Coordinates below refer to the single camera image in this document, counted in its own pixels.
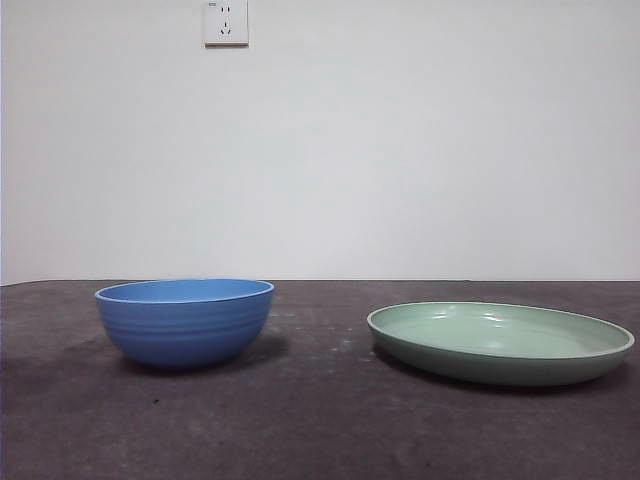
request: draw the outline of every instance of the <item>electrical outlet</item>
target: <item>electrical outlet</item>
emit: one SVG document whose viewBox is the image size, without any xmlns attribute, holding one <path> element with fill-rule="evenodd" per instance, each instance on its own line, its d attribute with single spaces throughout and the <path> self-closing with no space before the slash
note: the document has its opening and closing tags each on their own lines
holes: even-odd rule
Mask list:
<svg viewBox="0 0 640 480">
<path fill-rule="evenodd" d="M 249 45 L 248 0 L 216 0 L 203 6 L 206 47 Z"/>
</svg>

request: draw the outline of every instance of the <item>plate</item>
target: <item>plate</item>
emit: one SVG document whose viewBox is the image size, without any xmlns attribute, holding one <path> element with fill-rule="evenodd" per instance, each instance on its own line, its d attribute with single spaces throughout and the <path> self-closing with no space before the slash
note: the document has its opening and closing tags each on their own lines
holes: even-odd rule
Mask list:
<svg viewBox="0 0 640 480">
<path fill-rule="evenodd" d="M 522 305 L 423 302 L 369 314 L 376 342 L 440 375 L 497 385 L 566 385 L 618 366 L 633 335 L 575 313 Z"/>
</svg>

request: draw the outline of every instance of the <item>shallow dish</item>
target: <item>shallow dish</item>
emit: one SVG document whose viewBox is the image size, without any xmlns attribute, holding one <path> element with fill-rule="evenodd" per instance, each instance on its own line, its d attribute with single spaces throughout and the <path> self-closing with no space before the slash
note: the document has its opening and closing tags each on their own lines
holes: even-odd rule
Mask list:
<svg viewBox="0 0 640 480">
<path fill-rule="evenodd" d="M 95 297 L 107 335 L 129 358 L 165 368 L 213 364 L 260 333 L 273 285 L 204 278 L 135 282 Z"/>
<path fill-rule="evenodd" d="M 425 302 L 372 312 L 376 342 L 418 368 L 499 385 L 563 385 L 616 367 L 634 343 L 622 327 L 520 305 Z"/>
</svg>

